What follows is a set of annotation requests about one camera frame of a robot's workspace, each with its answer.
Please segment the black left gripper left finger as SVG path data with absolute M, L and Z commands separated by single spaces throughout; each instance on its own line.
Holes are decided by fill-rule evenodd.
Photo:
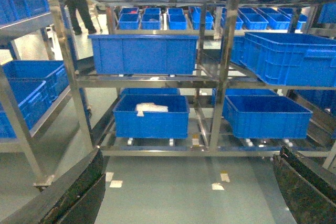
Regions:
M 105 191 L 103 154 L 95 148 L 1 223 L 95 223 Z

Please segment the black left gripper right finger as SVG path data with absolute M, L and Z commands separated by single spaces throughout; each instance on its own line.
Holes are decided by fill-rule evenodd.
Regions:
M 335 174 L 282 146 L 273 156 L 280 192 L 296 223 L 335 223 Z

